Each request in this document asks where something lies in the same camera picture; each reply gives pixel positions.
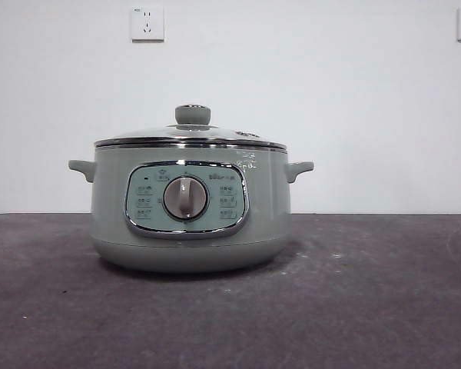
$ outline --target rotary dial knob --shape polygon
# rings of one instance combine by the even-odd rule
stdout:
[[[195,178],[180,177],[167,185],[164,205],[174,217],[185,220],[197,217],[205,208],[207,192]]]

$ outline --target button icon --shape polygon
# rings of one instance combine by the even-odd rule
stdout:
[[[137,199],[137,208],[151,208],[152,198],[139,198]]]
[[[236,211],[232,209],[222,209],[221,219],[235,219],[237,217]]]
[[[232,184],[226,184],[221,186],[221,195],[229,196],[236,194],[236,188]]]
[[[221,208],[235,208],[237,206],[237,200],[235,196],[222,196],[221,197]]]
[[[137,219],[150,219],[152,210],[137,210]]]
[[[152,186],[137,186],[137,194],[152,194]]]

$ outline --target control panel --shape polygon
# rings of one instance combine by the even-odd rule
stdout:
[[[147,163],[132,171],[125,215],[130,227],[148,237],[202,238],[237,231],[248,207],[246,181],[238,167],[179,160]]]

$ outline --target pot base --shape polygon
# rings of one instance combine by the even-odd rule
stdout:
[[[270,260],[286,238],[249,244],[195,248],[154,248],[114,244],[92,238],[96,251],[107,261],[129,269],[163,273],[201,273],[243,268]]]

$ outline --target glass lid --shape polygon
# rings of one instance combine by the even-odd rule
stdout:
[[[97,141],[95,147],[144,144],[208,144],[287,149],[285,145],[264,140],[253,133],[209,125],[210,116],[210,109],[203,105],[181,105],[176,108],[176,125],[128,132],[107,140]]]

